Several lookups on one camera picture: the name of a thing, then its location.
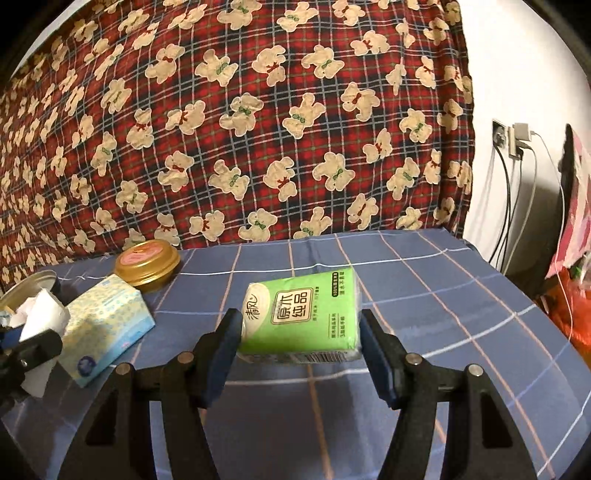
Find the white towel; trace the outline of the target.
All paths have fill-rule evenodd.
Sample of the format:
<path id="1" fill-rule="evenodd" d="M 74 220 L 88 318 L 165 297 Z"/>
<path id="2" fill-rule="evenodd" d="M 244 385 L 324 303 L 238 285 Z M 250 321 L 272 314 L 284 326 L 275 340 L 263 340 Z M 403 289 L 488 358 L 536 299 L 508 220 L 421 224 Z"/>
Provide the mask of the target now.
<path id="1" fill-rule="evenodd" d="M 70 319 L 69 311 L 48 290 L 42 289 L 24 307 L 26 322 L 20 340 L 28 340 L 45 330 L 52 330 L 63 338 Z M 22 388 L 32 397 L 42 398 L 57 359 L 50 359 L 25 374 Z"/>

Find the green tissue pack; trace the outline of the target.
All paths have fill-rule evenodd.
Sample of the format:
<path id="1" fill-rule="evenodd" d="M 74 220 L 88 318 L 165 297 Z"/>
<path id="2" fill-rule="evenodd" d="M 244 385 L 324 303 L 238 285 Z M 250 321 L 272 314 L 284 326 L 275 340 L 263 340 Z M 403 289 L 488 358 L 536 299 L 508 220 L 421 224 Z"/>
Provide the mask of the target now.
<path id="1" fill-rule="evenodd" d="M 361 357 L 361 294 L 353 268 L 249 284 L 238 356 L 321 364 Z"/>

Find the round metal tin container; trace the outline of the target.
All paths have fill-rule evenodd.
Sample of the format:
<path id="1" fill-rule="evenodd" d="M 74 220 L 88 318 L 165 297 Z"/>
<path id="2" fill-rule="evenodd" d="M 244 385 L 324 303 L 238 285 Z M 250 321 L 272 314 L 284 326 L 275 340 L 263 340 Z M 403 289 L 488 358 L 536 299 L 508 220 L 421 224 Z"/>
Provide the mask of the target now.
<path id="1" fill-rule="evenodd" d="M 54 271 L 36 272 L 11 287 L 1 297 L 1 310 L 15 313 L 28 298 L 35 297 L 43 289 L 48 290 L 54 296 L 58 296 L 60 282 Z"/>

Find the blue dotted tissue box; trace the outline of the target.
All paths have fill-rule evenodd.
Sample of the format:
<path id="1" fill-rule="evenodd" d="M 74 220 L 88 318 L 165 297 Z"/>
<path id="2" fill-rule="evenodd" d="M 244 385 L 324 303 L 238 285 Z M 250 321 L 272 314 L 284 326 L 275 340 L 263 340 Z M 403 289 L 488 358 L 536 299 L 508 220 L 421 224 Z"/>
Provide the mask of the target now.
<path id="1" fill-rule="evenodd" d="M 139 290 L 112 274 L 67 306 L 58 362 L 85 387 L 155 326 Z"/>

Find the blue plaid tablecloth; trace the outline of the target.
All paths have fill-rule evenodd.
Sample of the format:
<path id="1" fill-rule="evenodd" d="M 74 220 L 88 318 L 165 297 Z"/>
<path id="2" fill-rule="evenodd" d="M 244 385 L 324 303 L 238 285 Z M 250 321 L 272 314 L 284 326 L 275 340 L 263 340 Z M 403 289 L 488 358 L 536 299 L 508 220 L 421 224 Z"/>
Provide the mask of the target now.
<path id="1" fill-rule="evenodd" d="M 1 411 L 5 479 L 573 479 L 590 371 L 439 229 L 183 252 L 127 352 Z"/>

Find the gold round tin lid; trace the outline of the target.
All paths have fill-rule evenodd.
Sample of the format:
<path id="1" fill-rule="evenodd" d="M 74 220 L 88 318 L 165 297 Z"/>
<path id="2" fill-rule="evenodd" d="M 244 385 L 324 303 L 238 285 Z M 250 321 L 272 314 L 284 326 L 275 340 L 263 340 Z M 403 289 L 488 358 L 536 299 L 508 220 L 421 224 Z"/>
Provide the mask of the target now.
<path id="1" fill-rule="evenodd" d="M 114 274 L 141 292 L 150 292 L 167 284 L 180 263 L 175 247 L 163 240 L 148 240 L 123 251 L 115 261 Z"/>

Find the orange plastic bag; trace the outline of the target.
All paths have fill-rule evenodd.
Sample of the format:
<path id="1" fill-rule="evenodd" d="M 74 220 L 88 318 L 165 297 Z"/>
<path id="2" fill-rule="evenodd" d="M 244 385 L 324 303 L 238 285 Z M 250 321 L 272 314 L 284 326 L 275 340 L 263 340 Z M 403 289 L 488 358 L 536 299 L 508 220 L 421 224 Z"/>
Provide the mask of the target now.
<path id="1" fill-rule="evenodd" d="M 570 339 L 583 357 L 590 356 L 590 284 L 581 284 L 562 269 L 554 283 L 538 297 L 542 310 Z"/>

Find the pink patterned cloth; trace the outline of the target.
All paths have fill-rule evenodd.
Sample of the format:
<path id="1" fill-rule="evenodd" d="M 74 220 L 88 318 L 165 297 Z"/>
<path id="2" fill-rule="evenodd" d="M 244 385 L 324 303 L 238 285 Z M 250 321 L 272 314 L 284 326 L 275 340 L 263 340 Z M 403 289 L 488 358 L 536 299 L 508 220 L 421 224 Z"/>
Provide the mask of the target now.
<path id="1" fill-rule="evenodd" d="M 590 154 L 570 124 L 565 129 L 560 167 L 565 193 L 565 226 L 547 278 L 563 267 L 572 267 L 590 251 Z"/>

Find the red plaid bear blanket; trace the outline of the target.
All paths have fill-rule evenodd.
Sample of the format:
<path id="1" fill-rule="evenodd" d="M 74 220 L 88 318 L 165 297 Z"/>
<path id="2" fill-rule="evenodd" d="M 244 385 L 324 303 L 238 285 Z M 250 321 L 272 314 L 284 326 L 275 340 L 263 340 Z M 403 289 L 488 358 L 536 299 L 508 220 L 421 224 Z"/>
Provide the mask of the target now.
<path id="1" fill-rule="evenodd" d="M 473 82 L 456 1 L 1 5 L 1 285 L 180 249 L 464 231 Z"/>

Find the wall power socket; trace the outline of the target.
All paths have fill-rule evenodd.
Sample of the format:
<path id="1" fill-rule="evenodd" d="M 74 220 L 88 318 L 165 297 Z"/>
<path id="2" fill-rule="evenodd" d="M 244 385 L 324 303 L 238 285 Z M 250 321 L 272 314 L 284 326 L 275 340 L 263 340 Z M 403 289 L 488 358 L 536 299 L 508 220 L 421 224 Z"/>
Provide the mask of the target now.
<path id="1" fill-rule="evenodd" d="M 505 149 L 508 144 L 507 127 L 497 120 L 492 121 L 492 142 L 500 150 Z"/>

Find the white wall charger plug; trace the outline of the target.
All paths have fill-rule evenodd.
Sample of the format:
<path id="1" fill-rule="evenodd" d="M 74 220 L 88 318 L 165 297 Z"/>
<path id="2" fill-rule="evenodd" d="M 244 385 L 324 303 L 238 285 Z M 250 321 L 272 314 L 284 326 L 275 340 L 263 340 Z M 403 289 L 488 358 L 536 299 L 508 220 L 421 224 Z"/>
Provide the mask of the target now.
<path id="1" fill-rule="evenodd" d="M 514 123 L 507 129 L 508 133 L 508 153 L 511 159 L 522 157 L 520 151 L 530 149 L 531 131 L 527 123 Z"/>

